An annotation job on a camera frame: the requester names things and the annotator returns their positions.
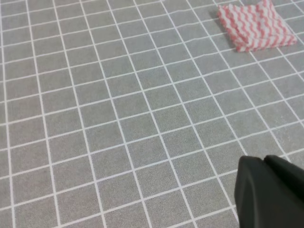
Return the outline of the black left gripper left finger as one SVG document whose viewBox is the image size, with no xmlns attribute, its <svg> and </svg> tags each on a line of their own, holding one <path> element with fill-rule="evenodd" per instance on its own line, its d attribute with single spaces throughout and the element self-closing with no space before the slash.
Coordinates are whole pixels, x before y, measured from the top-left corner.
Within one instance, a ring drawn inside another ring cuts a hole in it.
<svg viewBox="0 0 304 228">
<path fill-rule="evenodd" d="M 304 208 L 264 208 L 264 159 L 242 156 L 234 190 L 241 228 L 302 228 Z"/>
</svg>

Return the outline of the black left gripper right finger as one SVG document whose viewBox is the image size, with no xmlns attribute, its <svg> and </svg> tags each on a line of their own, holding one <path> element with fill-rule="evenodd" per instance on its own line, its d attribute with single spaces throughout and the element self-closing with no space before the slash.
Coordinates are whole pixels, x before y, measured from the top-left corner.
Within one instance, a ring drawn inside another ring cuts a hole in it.
<svg viewBox="0 0 304 228">
<path fill-rule="evenodd" d="M 264 164 L 264 208 L 303 208 L 304 170 L 275 155 Z"/>
</svg>

